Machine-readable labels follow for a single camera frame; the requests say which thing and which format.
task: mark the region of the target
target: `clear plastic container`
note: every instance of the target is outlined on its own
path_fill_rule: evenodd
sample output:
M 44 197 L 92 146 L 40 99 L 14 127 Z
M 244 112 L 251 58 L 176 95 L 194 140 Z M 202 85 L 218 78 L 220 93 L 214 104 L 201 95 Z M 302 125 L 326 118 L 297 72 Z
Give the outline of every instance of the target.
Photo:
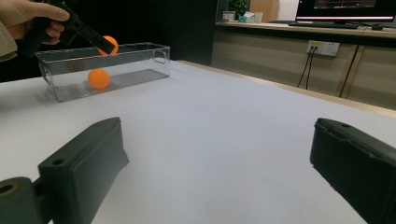
M 102 55 L 97 48 L 39 51 L 35 54 L 49 91 L 58 102 L 114 91 L 170 76 L 170 48 L 153 43 L 119 45 L 113 55 Z M 105 88 L 88 81 L 93 70 L 104 69 L 110 78 Z

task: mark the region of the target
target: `table surface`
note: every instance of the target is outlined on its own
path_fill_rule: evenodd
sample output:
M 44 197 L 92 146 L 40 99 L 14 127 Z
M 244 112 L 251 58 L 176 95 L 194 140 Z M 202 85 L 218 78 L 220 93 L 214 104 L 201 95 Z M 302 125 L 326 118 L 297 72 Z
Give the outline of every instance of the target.
M 295 32 L 323 33 L 334 35 L 363 35 L 371 37 L 396 38 L 396 29 L 384 28 L 382 31 L 372 30 L 370 27 L 358 27 L 358 29 L 329 29 L 319 27 L 288 26 L 279 23 L 245 23 L 245 22 L 217 22 L 216 25 L 246 27 L 263 30 L 282 30 Z
M 120 117 L 130 163 L 93 223 L 365 223 L 309 162 L 318 118 L 396 146 L 396 118 L 171 62 L 171 76 L 56 103 L 42 78 L 0 84 L 0 179 Z

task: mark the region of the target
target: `ping pong ball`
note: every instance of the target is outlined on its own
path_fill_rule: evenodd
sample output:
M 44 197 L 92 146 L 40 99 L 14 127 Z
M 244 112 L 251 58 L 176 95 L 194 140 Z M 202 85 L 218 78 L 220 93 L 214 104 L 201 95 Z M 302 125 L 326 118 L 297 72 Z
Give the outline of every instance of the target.
M 116 54 L 117 51 L 119 51 L 119 44 L 117 43 L 117 40 L 114 39 L 113 37 L 109 36 L 109 35 L 104 35 L 103 36 L 104 39 L 108 40 L 110 43 L 112 43 L 115 47 L 113 50 L 111 50 L 110 54 Z M 107 55 L 104 51 L 102 51 L 101 49 L 98 49 L 99 52 L 103 55 Z
M 88 83 L 97 90 L 104 89 L 110 83 L 108 72 L 102 68 L 92 69 L 88 74 Z

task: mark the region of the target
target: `monitor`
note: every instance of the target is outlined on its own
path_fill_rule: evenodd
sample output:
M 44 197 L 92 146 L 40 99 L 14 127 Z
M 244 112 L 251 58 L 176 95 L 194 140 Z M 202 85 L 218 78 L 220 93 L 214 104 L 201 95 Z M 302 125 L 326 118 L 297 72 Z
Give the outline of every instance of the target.
M 396 0 L 299 0 L 296 21 L 392 22 Z

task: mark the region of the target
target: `black object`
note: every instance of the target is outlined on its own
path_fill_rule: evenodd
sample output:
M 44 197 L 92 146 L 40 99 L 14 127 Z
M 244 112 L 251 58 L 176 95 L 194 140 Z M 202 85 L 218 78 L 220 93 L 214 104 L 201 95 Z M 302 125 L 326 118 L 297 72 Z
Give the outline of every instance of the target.
M 315 128 L 314 168 L 369 224 L 396 223 L 396 148 L 331 119 Z
M 358 24 L 341 24 L 341 23 L 328 23 L 328 22 L 292 22 L 289 23 L 289 26 L 300 26 L 300 27 L 314 27 L 314 28 L 329 28 L 329 29 L 349 29 L 356 30 L 358 29 Z
M 382 24 L 374 24 L 374 25 L 372 25 L 372 30 L 377 30 L 377 31 L 381 31 L 381 30 L 383 30 L 384 29 L 384 25 L 382 25 Z
M 396 1 L 298 1 L 297 21 L 331 22 L 392 22 L 395 18 Z
M 89 224 L 129 163 L 120 119 L 94 123 L 38 165 L 40 177 L 0 182 L 0 223 Z
M 60 7 L 70 14 L 68 21 L 61 22 L 64 26 L 64 31 L 61 32 L 59 39 L 65 45 L 69 45 L 77 35 L 80 35 L 88 40 L 93 46 L 101 49 L 107 54 L 111 53 L 115 48 L 111 42 L 97 34 L 92 28 L 81 21 L 78 18 L 78 14 L 73 12 L 64 2 L 60 2 L 58 0 L 47 0 L 44 1 L 44 3 Z M 35 52 L 41 46 L 42 42 L 49 38 L 46 33 L 46 28 L 50 26 L 50 22 L 51 19 L 49 18 L 36 18 L 33 28 L 25 36 L 19 46 L 20 54 L 28 57 L 33 57 L 33 55 L 35 55 Z
M 290 24 L 290 23 L 295 23 L 296 21 L 279 21 L 279 20 L 275 20 L 275 21 L 268 21 L 267 23 L 275 23 L 275 24 Z

